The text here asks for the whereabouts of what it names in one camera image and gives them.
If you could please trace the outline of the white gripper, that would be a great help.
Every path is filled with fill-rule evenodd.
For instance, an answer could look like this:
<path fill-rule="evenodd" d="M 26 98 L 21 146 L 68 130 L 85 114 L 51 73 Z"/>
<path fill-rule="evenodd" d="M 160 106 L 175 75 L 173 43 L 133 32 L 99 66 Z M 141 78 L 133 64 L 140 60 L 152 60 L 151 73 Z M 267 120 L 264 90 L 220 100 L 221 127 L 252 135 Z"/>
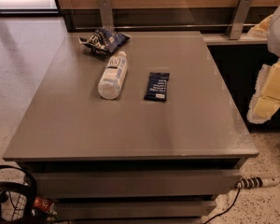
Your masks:
<path fill-rule="evenodd" d="M 280 58 L 280 5 L 275 12 L 249 29 L 249 36 L 266 37 L 268 51 Z M 272 66 L 264 64 L 259 70 L 247 120 L 263 124 L 280 108 L 280 59 Z"/>

